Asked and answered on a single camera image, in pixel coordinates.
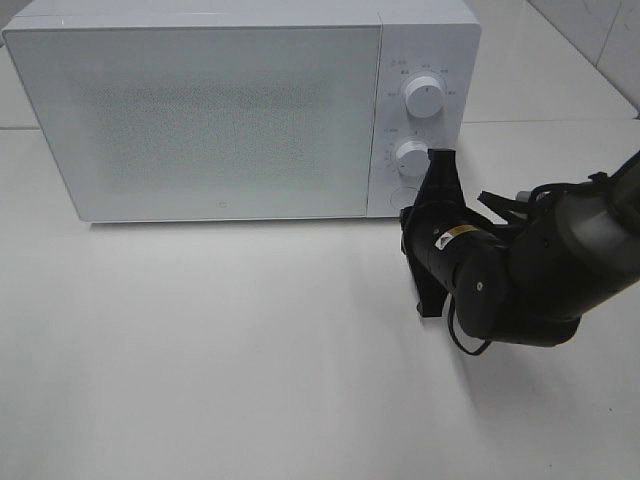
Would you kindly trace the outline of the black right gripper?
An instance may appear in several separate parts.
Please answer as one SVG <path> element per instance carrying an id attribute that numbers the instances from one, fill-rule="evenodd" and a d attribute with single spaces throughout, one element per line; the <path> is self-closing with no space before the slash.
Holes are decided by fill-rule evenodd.
<path id="1" fill-rule="evenodd" d="M 462 256 L 447 248 L 452 230 L 469 223 L 456 152 L 430 149 L 430 165 L 414 204 L 401 211 L 401 250 L 405 255 L 423 318 L 442 315 L 447 296 L 455 290 L 454 277 Z"/>

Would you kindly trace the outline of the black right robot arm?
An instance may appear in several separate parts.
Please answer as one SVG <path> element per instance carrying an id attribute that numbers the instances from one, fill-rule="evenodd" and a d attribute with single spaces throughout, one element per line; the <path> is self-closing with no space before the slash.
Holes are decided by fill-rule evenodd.
<path id="1" fill-rule="evenodd" d="M 482 192 L 486 218 L 464 200 L 450 149 L 432 149 L 401 248 L 424 318 L 451 336 L 551 347 L 582 316 L 639 279 L 639 160 L 582 183 L 549 183 L 514 199 Z"/>

